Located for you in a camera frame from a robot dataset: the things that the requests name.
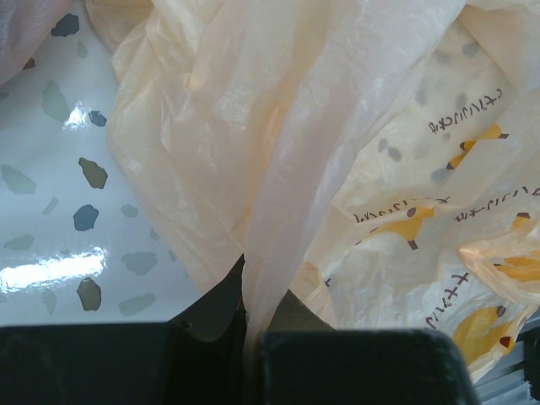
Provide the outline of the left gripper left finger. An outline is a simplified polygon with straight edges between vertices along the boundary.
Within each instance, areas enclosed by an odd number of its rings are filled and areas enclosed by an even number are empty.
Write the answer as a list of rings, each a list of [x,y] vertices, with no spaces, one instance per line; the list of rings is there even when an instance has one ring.
[[[240,256],[224,279],[169,323],[175,349],[169,404],[238,404],[246,312]]]

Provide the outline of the orange plastic bag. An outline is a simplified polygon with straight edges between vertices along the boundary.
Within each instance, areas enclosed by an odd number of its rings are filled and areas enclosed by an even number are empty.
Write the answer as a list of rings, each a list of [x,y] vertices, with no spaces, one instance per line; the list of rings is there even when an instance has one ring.
[[[107,140],[208,291],[243,258],[245,351],[287,292],[422,328],[474,381],[539,306],[536,1],[89,1]]]

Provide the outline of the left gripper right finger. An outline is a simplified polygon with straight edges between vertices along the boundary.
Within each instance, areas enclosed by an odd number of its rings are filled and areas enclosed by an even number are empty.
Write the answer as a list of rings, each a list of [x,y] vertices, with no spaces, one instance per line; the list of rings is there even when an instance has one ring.
[[[279,303],[268,331],[326,331],[332,327],[314,314],[290,290]]]

